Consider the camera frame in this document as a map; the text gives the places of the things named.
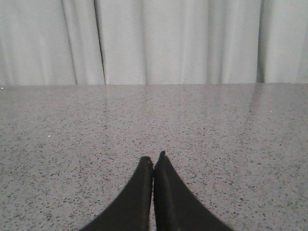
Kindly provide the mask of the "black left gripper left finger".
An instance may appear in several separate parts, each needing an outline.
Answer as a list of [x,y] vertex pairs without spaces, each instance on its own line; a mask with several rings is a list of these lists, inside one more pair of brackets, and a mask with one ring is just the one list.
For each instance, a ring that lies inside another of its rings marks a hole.
[[152,188],[153,163],[143,156],[117,198],[82,230],[148,231]]

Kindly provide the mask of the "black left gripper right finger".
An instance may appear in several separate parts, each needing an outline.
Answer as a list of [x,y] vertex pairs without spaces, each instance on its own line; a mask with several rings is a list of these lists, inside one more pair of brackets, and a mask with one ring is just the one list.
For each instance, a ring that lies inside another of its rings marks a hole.
[[154,168],[154,212],[158,231],[231,231],[187,188],[162,151]]

